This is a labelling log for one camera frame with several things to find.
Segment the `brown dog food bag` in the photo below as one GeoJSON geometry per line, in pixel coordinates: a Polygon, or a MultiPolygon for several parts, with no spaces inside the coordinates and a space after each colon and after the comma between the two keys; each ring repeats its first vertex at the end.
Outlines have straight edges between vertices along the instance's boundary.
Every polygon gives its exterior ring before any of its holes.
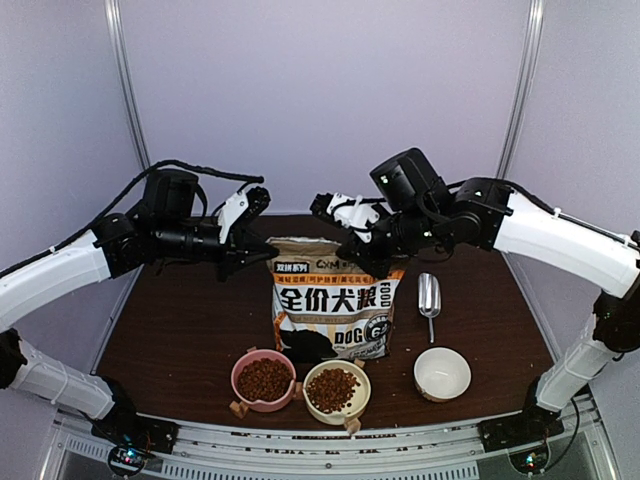
{"type": "Polygon", "coordinates": [[[323,238],[271,237],[278,255],[273,277],[272,323],[276,349],[294,363],[372,360],[389,353],[396,290],[408,260],[398,258],[376,279],[336,255],[323,238]]]}

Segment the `metal food scoop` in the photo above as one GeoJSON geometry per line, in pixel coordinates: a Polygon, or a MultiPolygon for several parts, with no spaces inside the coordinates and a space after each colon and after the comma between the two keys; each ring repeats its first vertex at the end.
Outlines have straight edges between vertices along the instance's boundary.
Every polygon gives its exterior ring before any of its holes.
{"type": "Polygon", "coordinates": [[[440,282],[431,273],[421,273],[418,277],[418,310],[428,320],[429,343],[435,343],[434,319],[441,312],[440,282]]]}

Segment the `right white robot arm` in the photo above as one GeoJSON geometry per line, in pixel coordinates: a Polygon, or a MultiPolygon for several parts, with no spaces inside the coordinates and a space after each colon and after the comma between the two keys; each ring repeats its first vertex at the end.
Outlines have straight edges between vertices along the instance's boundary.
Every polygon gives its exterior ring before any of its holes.
{"type": "Polygon", "coordinates": [[[486,450],[541,441],[562,409],[611,361],[639,347],[639,235],[615,234],[552,208],[503,179],[447,184],[411,148],[370,173],[379,199],[329,196],[319,211],[349,232],[338,250],[382,279],[399,256],[462,243],[549,264],[600,287],[592,318],[562,360],[533,381],[521,412],[483,421],[486,450]]]}

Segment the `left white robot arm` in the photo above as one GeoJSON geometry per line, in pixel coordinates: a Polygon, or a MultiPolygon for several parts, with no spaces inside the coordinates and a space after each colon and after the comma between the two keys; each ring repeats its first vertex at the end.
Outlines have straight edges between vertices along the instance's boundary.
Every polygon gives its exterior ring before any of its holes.
{"type": "Polygon", "coordinates": [[[82,413],[94,432],[117,446],[142,449],[175,427],[138,415],[116,381],[84,374],[34,349],[15,323],[82,287],[116,279],[157,260],[211,262],[219,280],[278,251],[249,225],[270,203],[263,177],[221,172],[177,160],[134,177],[145,184],[126,213],[107,206],[82,230],[1,273],[1,386],[33,393],[82,413]]]}

